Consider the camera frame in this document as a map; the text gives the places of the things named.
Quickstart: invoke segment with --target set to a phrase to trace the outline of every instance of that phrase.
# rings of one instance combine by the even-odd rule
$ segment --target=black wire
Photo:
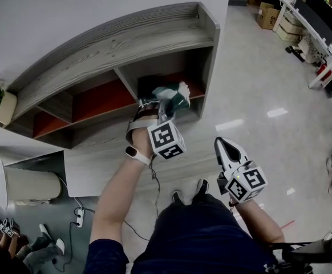
[[[71,263],[71,262],[72,262],[72,258],[74,257],[74,253],[73,253],[73,251],[72,251],[72,236],[71,236],[71,229],[72,229],[72,225],[73,225],[73,224],[76,224],[76,223],[73,222],[73,221],[71,221],[71,222],[70,222],[70,228],[68,229],[68,234],[69,234],[69,236],[70,236],[70,249],[71,249],[70,259],[69,259],[66,263],[63,264],[63,270],[58,269],[58,268],[56,267],[56,265],[53,264],[53,267],[54,267],[58,272],[61,272],[61,273],[64,273],[64,268],[65,268],[65,266],[68,265],[69,263]]]
[[[156,172],[155,172],[155,170],[153,169],[153,167],[152,167],[152,164],[153,164],[153,160],[154,160],[155,158],[153,157],[152,158],[152,160],[151,160],[151,163],[149,164],[149,169],[151,170],[151,172],[152,172],[152,180],[156,180],[157,181],[157,184],[158,184],[158,186],[159,186],[159,191],[158,191],[158,193],[157,193],[157,198],[156,198],[156,202],[155,202],[155,207],[156,207],[156,213],[157,213],[157,216],[156,216],[156,222],[157,222],[157,220],[158,220],[158,218],[159,218],[159,209],[158,209],[158,207],[157,207],[157,202],[159,201],[159,197],[160,197],[160,192],[161,192],[161,185],[160,185],[160,181],[158,180],[158,178],[157,178],[157,175],[156,175]]]
[[[146,240],[146,241],[149,241],[148,239],[145,239],[144,237],[141,237],[137,232],[136,232],[136,230],[128,223],[128,222],[126,222],[126,221],[124,221],[125,222],[125,224],[126,225],[128,225],[130,228],[132,228],[133,229],[133,231],[134,231],[134,233],[136,234],[136,235],[138,235],[141,239],[143,239],[143,240]]]
[[[77,215],[76,213],[75,213],[75,211],[76,211],[76,209],[83,209],[83,210],[87,210],[87,211],[90,211],[90,212],[92,212],[92,213],[95,213],[95,211],[94,210],[92,210],[92,209],[88,209],[88,208],[80,208],[80,207],[76,207],[75,209],[74,209],[74,214],[75,215]],[[141,239],[143,239],[143,240],[146,240],[146,241],[149,241],[148,239],[145,239],[144,237],[141,237],[137,232],[136,232],[136,230],[129,224],[129,223],[127,223],[126,221],[124,221],[125,223],[126,223],[126,225],[128,225],[130,228],[132,228],[132,230],[134,231],[134,233],[136,234],[136,235],[138,235],[138,237],[140,237]]]

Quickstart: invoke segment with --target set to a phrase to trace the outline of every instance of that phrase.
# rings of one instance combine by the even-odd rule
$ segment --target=white cylinder
[[[52,172],[5,167],[8,200],[48,200],[61,193],[59,178]]]

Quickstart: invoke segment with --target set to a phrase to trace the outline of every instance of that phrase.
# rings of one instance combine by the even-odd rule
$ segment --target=sneaker
[[[64,242],[62,239],[58,239],[56,241],[56,246],[60,249],[61,251],[61,255],[63,256],[64,255]]]
[[[328,160],[326,162],[326,169],[328,172],[328,176],[330,178],[332,178],[332,158],[328,158]]]
[[[209,191],[209,183],[207,179],[200,179],[198,182],[198,186],[196,187],[196,194],[206,194]]]
[[[179,190],[176,190],[172,193],[172,201],[174,203],[181,203],[182,205],[185,205],[183,193],[181,193]]]
[[[42,235],[46,235],[46,237],[48,237],[50,240],[52,240],[52,238],[51,238],[50,234],[48,233],[48,230],[44,224],[40,223],[39,230],[41,231]]]

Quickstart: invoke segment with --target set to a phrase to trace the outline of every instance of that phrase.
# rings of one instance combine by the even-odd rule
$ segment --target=power strip
[[[84,222],[84,213],[85,213],[85,210],[84,209],[78,209],[77,210],[77,227],[82,227],[82,224]]]

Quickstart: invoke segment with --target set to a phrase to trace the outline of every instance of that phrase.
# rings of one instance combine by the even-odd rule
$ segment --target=white pot
[[[0,123],[9,125],[17,107],[17,97],[10,92],[5,91],[0,104]]]

